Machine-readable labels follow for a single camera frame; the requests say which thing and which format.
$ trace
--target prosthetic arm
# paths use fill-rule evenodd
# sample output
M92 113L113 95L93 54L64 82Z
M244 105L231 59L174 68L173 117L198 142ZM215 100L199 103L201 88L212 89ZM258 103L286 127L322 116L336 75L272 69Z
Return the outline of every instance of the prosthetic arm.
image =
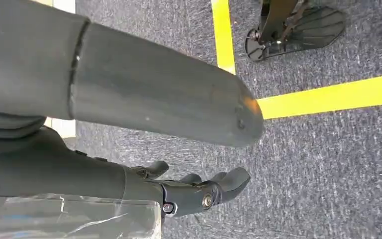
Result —
M210 143L257 141L263 117L247 87L202 61L28 0L0 0L0 197L69 194L158 202L162 216L235 198L243 168L212 179L157 180L164 162L129 168L69 150L45 116Z

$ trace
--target yellow floor tape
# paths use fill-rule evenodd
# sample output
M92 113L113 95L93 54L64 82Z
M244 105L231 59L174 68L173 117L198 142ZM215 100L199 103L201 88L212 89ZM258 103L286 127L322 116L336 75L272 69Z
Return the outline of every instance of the yellow floor tape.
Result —
M217 66L235 74L228 0L211 0ZM382 105L382 76L258 99L264 119Z
M211 0L217 66L235 75L228 0Z
M382 105L382 76L258 99L264 119Z

